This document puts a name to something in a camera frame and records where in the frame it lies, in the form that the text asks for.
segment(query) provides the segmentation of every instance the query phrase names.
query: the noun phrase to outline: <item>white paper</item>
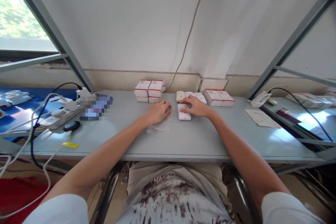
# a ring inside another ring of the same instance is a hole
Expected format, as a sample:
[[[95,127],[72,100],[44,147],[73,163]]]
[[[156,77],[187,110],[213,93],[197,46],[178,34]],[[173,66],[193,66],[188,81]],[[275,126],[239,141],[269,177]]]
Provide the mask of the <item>white paper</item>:
[[[259,125],[263,127],[282,128],[271,117],[260,110],[245,110],[246,113]]]

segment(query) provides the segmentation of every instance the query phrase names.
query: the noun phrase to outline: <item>black cable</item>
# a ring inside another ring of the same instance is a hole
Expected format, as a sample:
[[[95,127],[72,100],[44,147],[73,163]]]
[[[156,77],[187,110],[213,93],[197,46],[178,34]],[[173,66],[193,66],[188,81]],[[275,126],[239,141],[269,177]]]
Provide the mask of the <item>black cable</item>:
[[[286,91],[287,93],[289,93],[291,96],[293,96],[293,98],[298,102],[298,104],[300,104],[301,107],[303,107],[303,108],[307,111],[307,113],[310,114],[310,115],[315,119],[315,121],[317,121],[317,123],[319,124],[319,126],[321,127],[321,129],[323,130],[323,132],[327,135],[327,137],[329,138],[329,140],[330,140],[331,142],[333,142],[333,140],[331,139],[331,137],[329,136],[329,134],[328,134],[328,133],[326,132],[326,130],[323,128],[322,124],[315,118],[315,116],[312,115],[312,113],[310,113],[310,112],[308,111],[308,109],[307,109],[305,106],[302,105],[301,102],[299,102],[299,100],[298,100],[298,99],[297,99],[291,92],[289,92],[289,91],[286,90],[286,89],[280,88],[280,87],[276,87],[276,88],[274,87],[274,88],[272,88],[271,90],[269,90],[268,93],[270,93],[273,89],[281,89],[281,90]]]
[[[64,84],[58,86],[57,88],[55,88],[55,89],[52,91],[52,93],[55,93],[60,87],[66,85],[66,84],[75,84],[79,90],[82,90],[82,89],[83,89],[81,86],[79,86],[78,84],[76,84],[76,83],[74,83],[74,82],[67,82],[67,83],[64,83]],[[43,114],[43,111],[44,111],[44,109],[46,108],[49,99],[45,102],[45,104],[44,104],[44,106],[43,106],[41,112],[39,113],[39,115],[38,115],[38,117],[37,117],[37,120],[36,120],[36,122],[35,122],[35,125],[33,126],[33,132],[32,132],[32,134],[31,134],[30,139],[27,139],[27,141],[30,141],[30,156],[31,156],[31,159],[33,160],[33,163],[34,163],[37,167],[39,167],[39,168],[41,168],[41,169],[43,169],[43,167],[37,162],[37,160],[36,160],[36,158],[35,158],[35,156],[34,156],[34,134],[35,134],[35,130],[36,130],[36,128],[40,126],[39,123],[38,123],[38,121],[39,121],[41,115]],[[52,171],[52,172],[55,172],[55,173],[64,175],[63,173],[59,173],[59,172],[57,172],[57,171]]]

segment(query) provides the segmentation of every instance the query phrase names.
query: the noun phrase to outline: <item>plastic bag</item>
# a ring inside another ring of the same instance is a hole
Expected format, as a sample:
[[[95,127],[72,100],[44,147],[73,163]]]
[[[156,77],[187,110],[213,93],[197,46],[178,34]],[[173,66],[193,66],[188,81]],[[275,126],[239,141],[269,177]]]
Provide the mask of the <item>plastic bag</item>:
[[[147,127],[147,133],[151,135],[155,135],[156,137],[163,138],[165,132],[170,131],[170,127],[172,125],[173,117],[175,114],[176,107],[171,108],[171,113],[166,116],[161,122],[156,124],[149,125]]]

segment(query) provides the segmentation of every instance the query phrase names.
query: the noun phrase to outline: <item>tree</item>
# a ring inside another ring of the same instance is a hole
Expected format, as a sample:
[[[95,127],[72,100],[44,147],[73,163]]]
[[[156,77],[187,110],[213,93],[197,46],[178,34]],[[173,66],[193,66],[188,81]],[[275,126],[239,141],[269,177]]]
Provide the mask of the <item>tree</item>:
[[[0,0],[0,37],[48,39],[23,0]]]

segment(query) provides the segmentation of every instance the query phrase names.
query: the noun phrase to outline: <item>white power strip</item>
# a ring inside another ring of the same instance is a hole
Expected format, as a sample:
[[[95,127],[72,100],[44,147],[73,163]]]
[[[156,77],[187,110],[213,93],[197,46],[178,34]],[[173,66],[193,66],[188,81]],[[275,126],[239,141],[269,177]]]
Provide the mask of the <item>white power strip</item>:
[[[78,105],[78,109],[76,109],[75,111],[70,111],[67,110],[65,108],[63,108],[62,110],[64,111],[64,113],[60,116],[49,116],[46,119],[42,120],[40,122],[40,125],[48,128],[48,129],[57,129],[58,127],[60,127],[62,124],[64,124],[66,121],[68,121],[70,118],[74,117],[75,115],[77,115],[79,113],[79,99],[75,101],[76,104]]]

